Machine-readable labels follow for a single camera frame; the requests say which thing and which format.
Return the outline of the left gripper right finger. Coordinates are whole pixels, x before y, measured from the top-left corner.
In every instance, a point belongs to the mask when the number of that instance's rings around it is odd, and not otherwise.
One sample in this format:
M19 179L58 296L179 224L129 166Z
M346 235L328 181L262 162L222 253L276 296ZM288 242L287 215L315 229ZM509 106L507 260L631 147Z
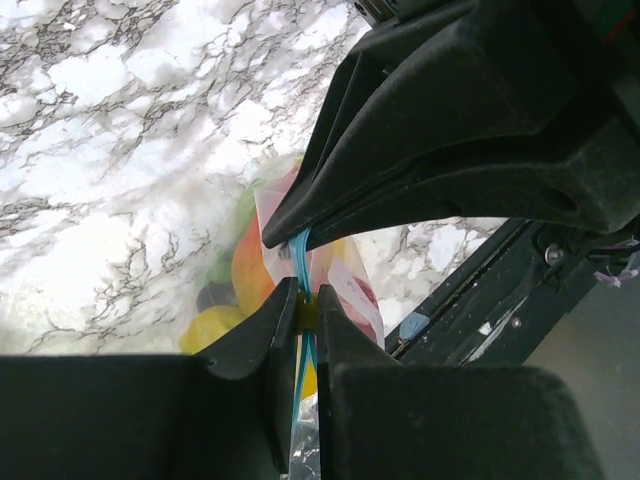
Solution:
M317 298L325 479L600 479L577 405L530 367L405 366Z

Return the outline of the yellow bag zipper slider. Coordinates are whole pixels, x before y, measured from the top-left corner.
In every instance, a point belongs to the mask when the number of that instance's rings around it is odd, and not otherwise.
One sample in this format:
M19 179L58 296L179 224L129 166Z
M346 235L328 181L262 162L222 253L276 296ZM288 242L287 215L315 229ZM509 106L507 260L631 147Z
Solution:
M307 330L314 332L317 328L318 294L308 297L304 293L298 295L296 303L296 330L302 334Z

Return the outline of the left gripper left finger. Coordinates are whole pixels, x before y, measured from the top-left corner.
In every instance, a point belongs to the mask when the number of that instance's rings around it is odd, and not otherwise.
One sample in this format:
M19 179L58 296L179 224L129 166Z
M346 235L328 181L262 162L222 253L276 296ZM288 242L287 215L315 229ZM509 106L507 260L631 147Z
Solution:
M298 283L194 355L5 356L5 479L277 479L289 467Z

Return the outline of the clear zip top bag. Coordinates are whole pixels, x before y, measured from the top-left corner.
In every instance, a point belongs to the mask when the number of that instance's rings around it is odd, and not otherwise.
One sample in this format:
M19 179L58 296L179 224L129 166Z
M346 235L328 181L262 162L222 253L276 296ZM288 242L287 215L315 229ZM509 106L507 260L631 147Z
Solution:
M264 246L261 230L293 184L301 162L298 154L277 157L252 179L267 180L255 189L256 215L249 227L258 224L263 261L275 288L252 315L242 312L245 320L227 334L198 353L186 354L196 357L199 370L187 396L187 433L174 473L178 479L284 478L303 442L317 431L316 332L297 333L298 295L311 297L322 286L331 286L328 271L336 258L368 283L369 278L349 238L312 251L304 237L275 248ZM179 352L180 336L201 313L196 298L209 283L205 274L225 222L179 310Z

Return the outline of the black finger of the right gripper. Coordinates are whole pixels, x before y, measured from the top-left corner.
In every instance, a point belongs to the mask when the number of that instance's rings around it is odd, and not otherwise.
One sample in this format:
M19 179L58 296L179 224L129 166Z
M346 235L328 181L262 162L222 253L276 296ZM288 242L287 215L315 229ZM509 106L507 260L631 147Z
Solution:
M536 135L575 93L532 2L425 7L370 31L342 61L265 245L309 230L317 247L423 220L398 200L432 153Z
M622 124L604 124L577 145L528 155L472 155L411 184L365 195L333 211L307 212L312 248L339 238L448 217L502 217L596 233L639 213L639 143Z

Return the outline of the green toy pepper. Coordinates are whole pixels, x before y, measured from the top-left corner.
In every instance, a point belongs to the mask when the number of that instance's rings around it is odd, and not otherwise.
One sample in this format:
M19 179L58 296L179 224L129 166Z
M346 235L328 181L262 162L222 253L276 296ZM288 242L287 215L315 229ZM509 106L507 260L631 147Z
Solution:
M230 217L221 229L223 238L215 247L213 263L205 274L207 282L224 284L231 281L231 262L235 248L256 215L255 189L266 182L264 178L253 180L237 200Z

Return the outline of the dark purple toy eggplant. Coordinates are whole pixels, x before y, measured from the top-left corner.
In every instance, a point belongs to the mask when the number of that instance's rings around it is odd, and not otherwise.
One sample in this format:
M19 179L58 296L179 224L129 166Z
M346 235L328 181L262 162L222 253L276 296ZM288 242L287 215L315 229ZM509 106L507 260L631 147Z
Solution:
M215 306L236 306L237 299L230 282L209 282L202 287L196 298L198 312L203 312Z

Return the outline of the yellow toy starfruit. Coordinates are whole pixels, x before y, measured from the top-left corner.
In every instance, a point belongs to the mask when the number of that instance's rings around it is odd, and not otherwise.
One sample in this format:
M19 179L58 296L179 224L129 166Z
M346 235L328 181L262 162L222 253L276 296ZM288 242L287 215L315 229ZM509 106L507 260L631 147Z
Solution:
M179 338L179 349L185 354L195 354L216 342L246 316L237 306L220 305L199 313Z

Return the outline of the red toy chili pepper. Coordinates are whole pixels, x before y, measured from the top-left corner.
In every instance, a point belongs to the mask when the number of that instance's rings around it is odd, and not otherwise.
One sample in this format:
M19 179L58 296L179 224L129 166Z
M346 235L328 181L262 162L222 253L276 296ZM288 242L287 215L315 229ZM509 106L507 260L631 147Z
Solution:
M258 224L252 223L239 241L231 263L231 281L240 310L258 310L275 288L263 256Z

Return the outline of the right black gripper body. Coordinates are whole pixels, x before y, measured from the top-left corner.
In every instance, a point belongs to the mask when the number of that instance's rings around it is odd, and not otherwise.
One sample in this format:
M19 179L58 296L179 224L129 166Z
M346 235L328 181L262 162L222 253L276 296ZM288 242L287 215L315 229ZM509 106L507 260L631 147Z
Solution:
M639 3L567 1L565 27L580 91L572 108L590 122L614 117L639 139Z

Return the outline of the red toy tomato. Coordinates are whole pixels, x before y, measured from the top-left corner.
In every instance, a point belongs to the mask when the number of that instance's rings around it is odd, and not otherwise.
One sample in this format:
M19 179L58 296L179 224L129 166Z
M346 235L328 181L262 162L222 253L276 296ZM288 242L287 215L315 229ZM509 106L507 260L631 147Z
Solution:
M339 258L328 271L329 284L337 293L347 316L378 347L384 348L384 325L379 306L369 283L354 274Z

